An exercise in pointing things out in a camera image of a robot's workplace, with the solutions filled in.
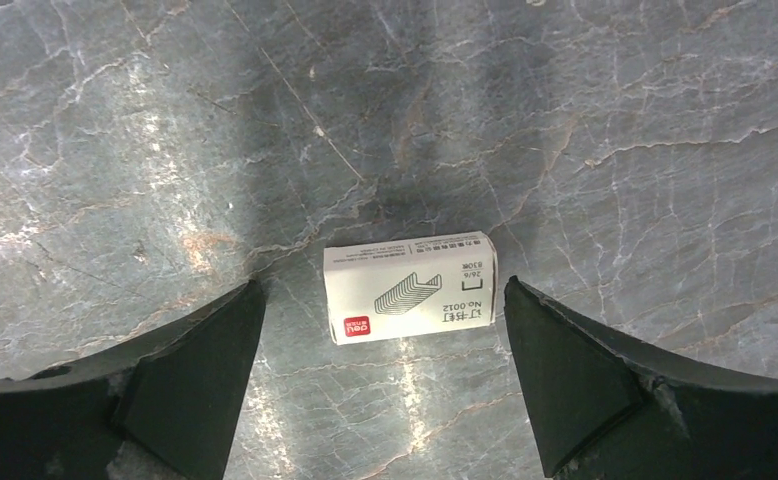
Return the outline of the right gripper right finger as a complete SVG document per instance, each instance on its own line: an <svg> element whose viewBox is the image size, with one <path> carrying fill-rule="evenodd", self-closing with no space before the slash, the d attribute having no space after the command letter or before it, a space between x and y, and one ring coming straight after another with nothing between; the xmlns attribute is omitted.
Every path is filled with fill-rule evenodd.
<svg viewBox="0 0 778 480"><path fill-rule="evenodd" d="M778 379L664 350L511 278L505 320L549 479L778 479Z"/></svg>

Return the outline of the white staple box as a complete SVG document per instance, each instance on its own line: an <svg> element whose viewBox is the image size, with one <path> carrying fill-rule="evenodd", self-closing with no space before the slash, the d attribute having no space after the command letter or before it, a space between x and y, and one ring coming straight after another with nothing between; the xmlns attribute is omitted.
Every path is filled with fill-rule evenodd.
<svg viewBox="0 0 778 480"><path fill-rule="evenodd" d="M480 231L327 247L323 276L337 345L485 327L495 319L497 253Z"/></svg>

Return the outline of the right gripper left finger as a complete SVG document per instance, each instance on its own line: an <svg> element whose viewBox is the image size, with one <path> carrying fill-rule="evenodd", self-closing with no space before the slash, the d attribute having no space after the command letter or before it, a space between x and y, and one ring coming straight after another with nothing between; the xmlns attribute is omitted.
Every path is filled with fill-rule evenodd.
<svg viewBox="0 0 778 480"><path fill-rule="evenodd" d="M104 479L127 445L187 479L222 478L265 310L249 281L101 352L0 379L0 479Z"/></svg>

